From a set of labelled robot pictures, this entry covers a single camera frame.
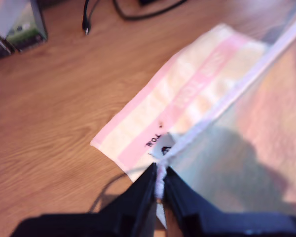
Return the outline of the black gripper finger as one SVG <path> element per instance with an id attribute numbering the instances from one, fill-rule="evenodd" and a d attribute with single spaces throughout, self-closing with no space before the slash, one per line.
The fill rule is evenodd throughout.
<path id="1" fill-rule="evenodd" d="M 194 191 L 171 167 L 164 178 L 165 199 L 185 237 L 213 237 L 218 209 Z"/>
<path id="2" fill-rule="evenodd" d="M 152 237 L 156 222 L 156 163 L 122 194 L 99 211 L 104 214 L 100 237 Z"/>

